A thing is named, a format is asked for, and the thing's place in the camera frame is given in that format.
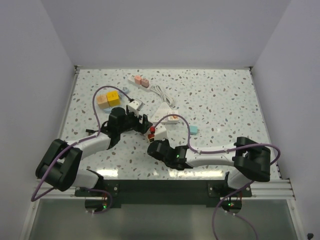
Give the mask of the white triangular power strip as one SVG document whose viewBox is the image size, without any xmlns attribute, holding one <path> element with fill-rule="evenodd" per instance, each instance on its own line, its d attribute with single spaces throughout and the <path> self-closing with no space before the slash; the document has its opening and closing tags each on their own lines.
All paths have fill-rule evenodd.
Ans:
<svg viewBox="0 0 320 240">
<path fill-rule="evenodd" d="M 179 114 L 177 110 L 173 110 L 166 102 L 163 102 L 160 107 L 156 110 L 156 112 L 151 117 L 151 122 L 153 124 L 156 124 L 160 121 L 161 118 L 168 115 L 168 113 L 175 113 Z M 161 122 L 161 124 L 167 124 L 166 118 L 164 118 Z"/>
</svg>

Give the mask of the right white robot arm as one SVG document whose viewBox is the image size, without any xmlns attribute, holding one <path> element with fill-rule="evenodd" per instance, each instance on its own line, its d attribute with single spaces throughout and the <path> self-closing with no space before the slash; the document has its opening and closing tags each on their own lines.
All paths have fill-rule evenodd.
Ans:
<svg viewBox="0 0 320 240">
<path fill-rule="evenodd" d="M 270 181 L 271 150 L 246 137 L 238 137 L 235 143 L 228 145 L 197 147 L 194 150 L 188 145 L 172 148 L 167 139 L 154 140 L 148 146 L 147 154 L 178 171 L 203 166 L 233 167 L 222 185 L 223 192 L 230 197 L 252 181 Z"/>
</svg>

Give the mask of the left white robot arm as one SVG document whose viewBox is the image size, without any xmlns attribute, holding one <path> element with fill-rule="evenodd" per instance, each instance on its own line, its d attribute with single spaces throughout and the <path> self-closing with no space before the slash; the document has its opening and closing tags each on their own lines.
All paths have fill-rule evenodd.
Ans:
<svg viewBox="0 0 320 240">
<path fill-rule="evenodd" d="M 85 188 L 92 196 L 99 196 L 104 190 L 102 176 L 92 170 L 79 170 L 80 161 L 113 148 L 122 133 L 133 130 L 145 134 L 152 125 L 147 115 L 139 115 L 129 107 L 116 107 L 100 131 L 76 141 L 54 140 L 38 165 L 35 176 L 61 192 L 76 187 Z"/>
</svg>

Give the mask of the white tiger plug adapter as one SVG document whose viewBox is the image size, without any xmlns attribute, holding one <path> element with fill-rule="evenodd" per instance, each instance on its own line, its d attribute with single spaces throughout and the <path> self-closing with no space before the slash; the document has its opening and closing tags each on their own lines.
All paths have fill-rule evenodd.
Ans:
<svg viewBox="0 0 320 240">
<path fill-rule="evenodd" d="M 179 116 L 174 112 L 169 112 L 166 118 L 167 124 L 177 124 L 179 122 Z"/>
</svg>

